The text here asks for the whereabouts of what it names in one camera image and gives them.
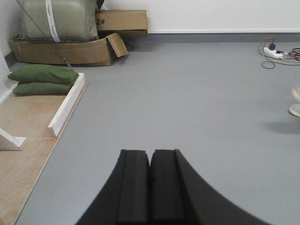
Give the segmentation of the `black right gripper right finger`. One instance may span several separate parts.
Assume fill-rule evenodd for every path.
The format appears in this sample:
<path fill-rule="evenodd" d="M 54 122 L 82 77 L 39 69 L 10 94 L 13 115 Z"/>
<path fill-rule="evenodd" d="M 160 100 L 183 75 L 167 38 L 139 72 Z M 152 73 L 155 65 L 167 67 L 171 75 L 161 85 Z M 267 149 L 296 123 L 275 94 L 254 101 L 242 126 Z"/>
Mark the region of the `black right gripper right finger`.
<path fill-rule="evenodd" d="M 209 185 L 180 150 L 155 150 L 150 164 L 152 225 L 264 225 Z"/>

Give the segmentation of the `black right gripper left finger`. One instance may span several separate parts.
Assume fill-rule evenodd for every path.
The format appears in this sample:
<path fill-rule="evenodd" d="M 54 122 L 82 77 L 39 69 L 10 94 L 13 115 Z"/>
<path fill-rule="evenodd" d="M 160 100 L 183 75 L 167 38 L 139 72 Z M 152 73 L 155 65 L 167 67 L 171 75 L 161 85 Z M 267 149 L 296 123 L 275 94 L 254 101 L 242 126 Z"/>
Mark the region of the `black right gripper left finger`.
<path fill-rule="evenodd" d="M 78 225 L 146 225 L 149 161 L 143 150 L 121 150 L 115 168 Z"/>

